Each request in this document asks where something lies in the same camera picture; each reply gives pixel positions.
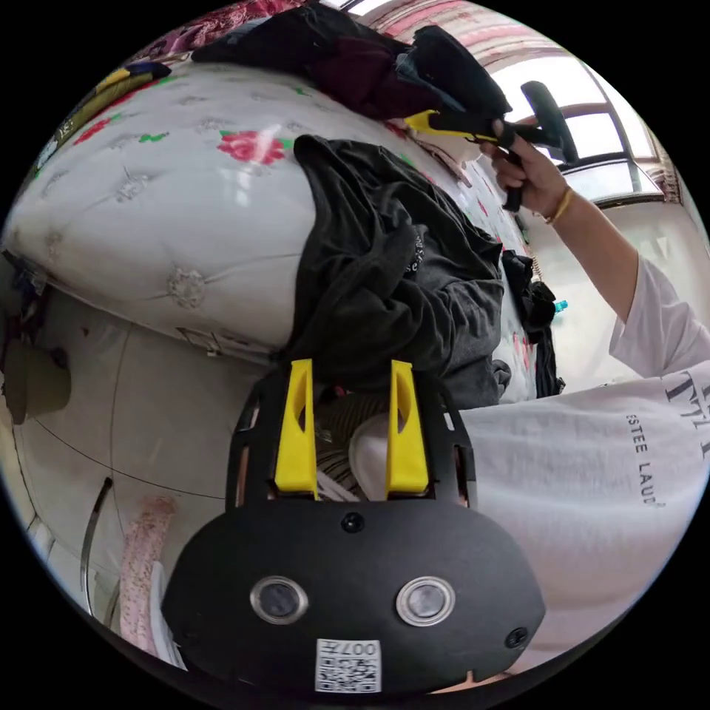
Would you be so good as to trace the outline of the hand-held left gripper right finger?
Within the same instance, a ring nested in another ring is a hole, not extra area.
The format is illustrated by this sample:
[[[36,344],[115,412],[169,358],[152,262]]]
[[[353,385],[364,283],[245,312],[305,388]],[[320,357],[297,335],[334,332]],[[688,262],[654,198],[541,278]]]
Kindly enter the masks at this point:
[[[394,360],[390,369],[386,495],[422,496],[429,474],[412,365]]]

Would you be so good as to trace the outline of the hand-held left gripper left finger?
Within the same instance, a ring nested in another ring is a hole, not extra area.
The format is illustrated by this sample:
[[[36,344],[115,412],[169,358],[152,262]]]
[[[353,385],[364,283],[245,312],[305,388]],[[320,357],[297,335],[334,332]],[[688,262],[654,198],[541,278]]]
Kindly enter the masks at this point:
[[[291,363],[274,484],[283,495],[318,493],[313,366],[309,359]]]

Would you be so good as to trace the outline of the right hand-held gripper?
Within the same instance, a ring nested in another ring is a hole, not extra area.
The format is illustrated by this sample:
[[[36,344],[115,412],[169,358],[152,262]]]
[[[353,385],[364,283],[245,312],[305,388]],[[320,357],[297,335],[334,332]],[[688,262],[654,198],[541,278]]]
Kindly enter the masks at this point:
[[[426,135],[479,143],[498,187],[506,194],[506,209],[556,212],[556,166],[536,147],[540,137],[532,137],[531,126],[449,109],[430,109],[404,121],[412,130]]]

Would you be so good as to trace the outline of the person's right hand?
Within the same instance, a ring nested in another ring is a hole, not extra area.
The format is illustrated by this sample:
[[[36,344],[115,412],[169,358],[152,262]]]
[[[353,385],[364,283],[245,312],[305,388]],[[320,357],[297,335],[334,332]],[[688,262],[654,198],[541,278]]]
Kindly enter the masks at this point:
[[[553,162],[519,134],[508,147],[483,141],[481,153],[491,163],[503,192],[519,189],[521,206],[551,223],[561,206],[569,203],[570,188]]]

